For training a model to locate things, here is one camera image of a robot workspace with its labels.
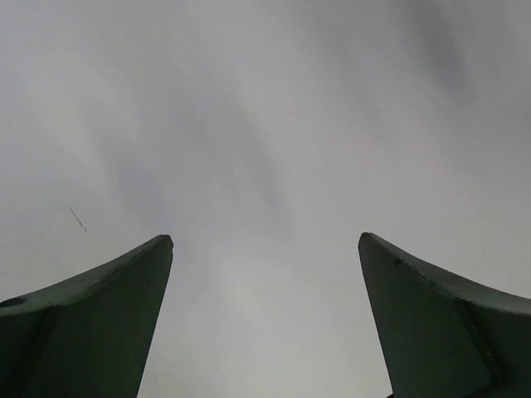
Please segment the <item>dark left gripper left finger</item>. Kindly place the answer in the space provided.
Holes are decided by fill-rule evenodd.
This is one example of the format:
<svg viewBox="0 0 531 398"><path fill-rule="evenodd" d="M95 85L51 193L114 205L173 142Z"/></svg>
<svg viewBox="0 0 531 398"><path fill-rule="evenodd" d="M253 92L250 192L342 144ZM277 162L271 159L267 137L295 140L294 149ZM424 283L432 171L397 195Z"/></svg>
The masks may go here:
<svg viewBox="0 0 531 398"><path fill-rule="evenodd" d="M3 397L135 397L167 288L173 241L1 303Z"/></svg>

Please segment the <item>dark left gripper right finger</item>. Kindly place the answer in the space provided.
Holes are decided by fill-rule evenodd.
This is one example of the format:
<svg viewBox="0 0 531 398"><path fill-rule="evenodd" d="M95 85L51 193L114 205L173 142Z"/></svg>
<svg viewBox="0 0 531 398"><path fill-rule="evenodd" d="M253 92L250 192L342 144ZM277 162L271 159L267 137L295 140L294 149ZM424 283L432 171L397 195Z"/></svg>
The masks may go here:
<svg viewBox="0 0 531 398"><path fill-rule="evenodd" d="M394 397L528 397L530 301L364 232L358 252Z"/></svg>

